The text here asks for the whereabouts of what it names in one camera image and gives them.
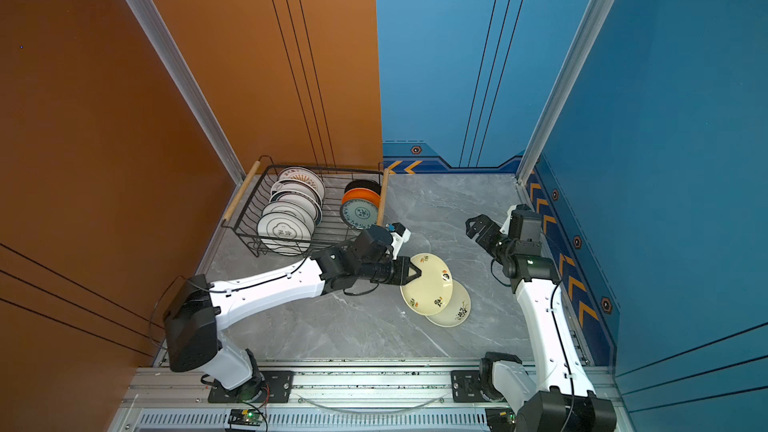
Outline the black wire dish rack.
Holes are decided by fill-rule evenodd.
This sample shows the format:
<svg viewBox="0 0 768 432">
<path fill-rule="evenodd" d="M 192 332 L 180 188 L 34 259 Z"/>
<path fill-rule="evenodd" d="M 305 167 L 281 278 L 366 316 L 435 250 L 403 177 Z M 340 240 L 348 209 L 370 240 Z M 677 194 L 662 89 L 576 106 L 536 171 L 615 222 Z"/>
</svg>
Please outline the black wire dish rack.
<svg viewBox="0 0 768 432">
<path fill-rule="evenodd" d="M 270 193 L 271 186 L 278 182 L 278 175 L 287 167 L 304 167 L 318 174 L 324 185 L 325 195 L 320 201 L 301 192 L 282 192 L 275 196 Z M 311 242 L 307 255 L 324 247 L 353 239 L 363 230 L 350 228 L 340 216 L 340 207 L 346 185 L 355 179 L 369 179 L 381 184 L 380 206 L 377 224 L 385 204 L 383 173 L 376 170 L 354 169 L 328 166 L 300 166 L 269 163 L 263 171 L 250 172 L 246 182 L 236 194 L 237 203 L 226 212 L 223 226 L 232 230 L 243 245 L 255 256 L 278 254 L 264 246 L 257 234 L 257 224 L 265 206 L 271 202 L 284 201 L 300 205 L 314 219 L 315 224 L 304 223 L 311 231 Z"/>
</svg>

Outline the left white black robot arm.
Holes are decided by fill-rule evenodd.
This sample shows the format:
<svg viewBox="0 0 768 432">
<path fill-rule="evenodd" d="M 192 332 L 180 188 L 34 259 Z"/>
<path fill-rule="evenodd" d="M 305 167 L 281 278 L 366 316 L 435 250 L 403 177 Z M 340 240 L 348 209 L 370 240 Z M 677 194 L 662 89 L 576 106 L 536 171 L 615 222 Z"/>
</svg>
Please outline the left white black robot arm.
<svg viewBox="0 0 768 432">
<path fill-rule="evenodd" d="M 225 331 L 257 313 L 351 288 L 365 280 L 403 286 L 422 275 L 409 257 L 388 248 L 329 247 L 272 272 L 208 283 L 190 278 L 163 314 L 170 370 L 200 372 L 230 397 L 255 394 L 264 382 L 253 352 Z"/>
</svg>

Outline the cream plate black floral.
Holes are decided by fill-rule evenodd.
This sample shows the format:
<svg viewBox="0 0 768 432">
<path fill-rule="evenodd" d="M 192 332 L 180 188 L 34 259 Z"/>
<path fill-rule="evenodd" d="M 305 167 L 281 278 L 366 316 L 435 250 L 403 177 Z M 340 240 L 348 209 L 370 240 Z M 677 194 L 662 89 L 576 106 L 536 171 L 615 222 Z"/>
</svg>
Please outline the cream plate black floral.
<svg viewBox="0 0 768 432">
<path fill-rule="evenodd" d="M 471 297 L 466 288 L 455 281 L 450 301 L 437 314 L 427 316 L 426 319 L 442 328 L 454 328 L 466 321 L 471 313 Z"/>
</svg>

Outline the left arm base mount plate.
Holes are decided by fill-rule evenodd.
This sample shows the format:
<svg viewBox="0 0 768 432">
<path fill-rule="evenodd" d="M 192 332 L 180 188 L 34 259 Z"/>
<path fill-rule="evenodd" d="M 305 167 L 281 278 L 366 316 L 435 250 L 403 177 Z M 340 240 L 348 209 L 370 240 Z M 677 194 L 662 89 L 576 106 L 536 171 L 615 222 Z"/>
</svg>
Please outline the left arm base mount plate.
<svg viewBox="0 0 768 432">
<path fill-rule="evenodd" d="M 225 389 L 218 380 L 208 380 L 207 375 L 201 378 L 201 382 L 209 389 L 209 403 L 284 404 L 289 401 L 294 376 L 294 372 L 290 370 L 262 371 L 256 379 L 251 379 L 232 390 Z"/>
</svg>

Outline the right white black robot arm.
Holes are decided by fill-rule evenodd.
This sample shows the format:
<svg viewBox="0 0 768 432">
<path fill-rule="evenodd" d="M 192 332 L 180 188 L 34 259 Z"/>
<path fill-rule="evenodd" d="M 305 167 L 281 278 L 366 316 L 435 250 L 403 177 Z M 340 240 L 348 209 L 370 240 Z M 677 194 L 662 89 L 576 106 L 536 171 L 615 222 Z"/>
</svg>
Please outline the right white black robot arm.
<svg viewBox="0 0 768 432">
<path fill-rule="evenodd" d="M 543 254 L 542 216 L 514 207 L 502 226 L 486 215 L 465 226 L 466 235 L 502 266 L 534 353 L 530 377 L 519 358 L 488 352 L 480 366 L 483 394 L 510 406 L 516 431 L 614 431 L 614 406 L 597 396 L 584 371 L 564 312 L 561 276 Z"/>
</svg>

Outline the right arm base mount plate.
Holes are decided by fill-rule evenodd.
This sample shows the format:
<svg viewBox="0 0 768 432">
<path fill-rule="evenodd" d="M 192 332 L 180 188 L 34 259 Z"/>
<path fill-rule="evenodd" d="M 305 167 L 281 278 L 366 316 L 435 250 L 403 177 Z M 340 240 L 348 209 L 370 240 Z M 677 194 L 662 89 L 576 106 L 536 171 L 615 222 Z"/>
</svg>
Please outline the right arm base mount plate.
<svg viewBox="0 0 768 432">
<path fill-rule="evenodd" d="M 480 373 L 476 369 L 450 372 L 452 399 L 455 403 L 487 402 L 481 390 Z"/>
</svg>

